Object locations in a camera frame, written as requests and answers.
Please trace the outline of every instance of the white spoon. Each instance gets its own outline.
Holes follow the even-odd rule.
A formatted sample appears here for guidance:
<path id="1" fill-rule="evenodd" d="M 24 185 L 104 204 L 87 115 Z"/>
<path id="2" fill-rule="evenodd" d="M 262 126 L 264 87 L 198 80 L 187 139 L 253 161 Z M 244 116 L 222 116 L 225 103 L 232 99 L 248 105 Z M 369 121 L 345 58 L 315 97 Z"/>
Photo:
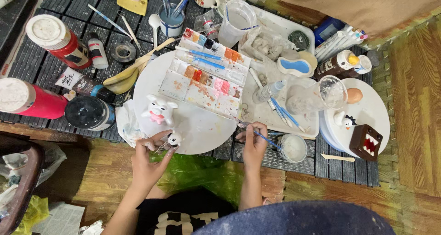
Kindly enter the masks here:
<path id="1" fill-rule="evenodd" d="M 151 14 L 149 17 L 149 24 L 153 28 L 153 48 L 157 48 L 158 47 L 157 29 L 159 25 L 161 25 L 159 16 L 157 14 Z"/>

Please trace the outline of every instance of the round white board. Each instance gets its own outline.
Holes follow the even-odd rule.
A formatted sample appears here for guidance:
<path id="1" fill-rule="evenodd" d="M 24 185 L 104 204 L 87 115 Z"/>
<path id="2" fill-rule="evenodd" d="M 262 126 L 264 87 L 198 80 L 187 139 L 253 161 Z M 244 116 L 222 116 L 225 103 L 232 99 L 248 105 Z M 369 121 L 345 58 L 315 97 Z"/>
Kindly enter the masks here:
<path id="1" fill-rule="evenodd" d="M 142 71 L 136 82 L 133 97 L 135 101 L 136 119 L 138 119 L 143 132 L 149 137 L 168 129 L 179 132 L 184 138 L 184 141 L 181 142 L 177 153 L 206 153 L 227 141 L 235 131 L 237 122 L 223 118 L 202 108 L 158 94 L 162 80 L 174 56 L 174 51 L 162 54 L 150 62 L 144 71 Z M 174 127 L 168 127 L 166 122 L 158 125 L 156 122 L 150 121 L 149 117 L 141 117 L 141 113 L 147 109 L 150 103 L 146 97 L 147 94 L 155 94 L 168 101 L 174 101 L 179 105 L 179 108 L 173 111 Z"/>
<path id="2" fill-rule="evenodd" d="M 384 106 L 384 103 L 378 93 L 372 89 L 367 83 L 358 80 L 356 78 L 343 79 L 346 89 L 357 88 L 363 93 L 363 98 L 360 102 L 355 104 L 347 104 L 344 106 L 343 111 L 349 116 L 352 116 L 356 120 L 357 125 L 370 125 L 378 133 L 383 135 L 383 141 L 381 142 L 378 154 L 380 154 L 389 141 L 390 124 L 389 115 Z M 323 120 L 321 120 L 320 129 L 328 143 L 334 145 L 335 149 L 345 151 L 354 157 L 358 157 L 355 153 L 349 149 L 349 143 L 351 142 L 354 127 L 352 126 L 347 130 L 344 126 L 337 126 L 334 123 L 334 110 L 325 110 L 323 112 L 324 121 L 326 127 L 323 127 Z"/>

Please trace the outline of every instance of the black t-shirt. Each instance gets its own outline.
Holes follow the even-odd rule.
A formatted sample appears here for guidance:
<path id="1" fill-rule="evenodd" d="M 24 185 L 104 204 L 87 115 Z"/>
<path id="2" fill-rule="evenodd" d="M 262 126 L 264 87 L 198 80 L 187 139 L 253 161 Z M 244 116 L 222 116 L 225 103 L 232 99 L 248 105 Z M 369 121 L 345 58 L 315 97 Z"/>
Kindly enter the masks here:
<path id="1" fill-rule="evenodd" d="M 145 199 L 136 235 L 187 235 L 220 217 L 235 212 L 233 206 L 205 188 L 177 193 L 167 199 Z"/>

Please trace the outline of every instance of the small panda figurine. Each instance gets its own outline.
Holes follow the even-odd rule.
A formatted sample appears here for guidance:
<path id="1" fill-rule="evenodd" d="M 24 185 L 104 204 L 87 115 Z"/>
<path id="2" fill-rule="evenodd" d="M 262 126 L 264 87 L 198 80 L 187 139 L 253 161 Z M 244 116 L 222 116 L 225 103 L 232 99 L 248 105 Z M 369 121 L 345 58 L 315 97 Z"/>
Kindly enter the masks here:
<path id="1" fill-rule="evenodd" d="M 173 147 L 177 147 L 181 145 L 181 141 L 183 141 L 182 136 L 173 130 L 168 136 L 168 143 Z"/>

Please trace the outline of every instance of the tape roll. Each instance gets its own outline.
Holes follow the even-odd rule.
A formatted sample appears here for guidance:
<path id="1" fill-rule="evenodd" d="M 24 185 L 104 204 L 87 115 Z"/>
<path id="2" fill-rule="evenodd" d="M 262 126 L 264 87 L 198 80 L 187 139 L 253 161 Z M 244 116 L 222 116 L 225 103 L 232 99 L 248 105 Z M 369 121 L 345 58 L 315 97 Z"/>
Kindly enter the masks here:
<path id="1" fill-rule="evenodd" d="M 130 65 L 135 62 L 136 48 L 128 41 L 117 41 L 111 48 L 112 57 L 122 65 Z"/>

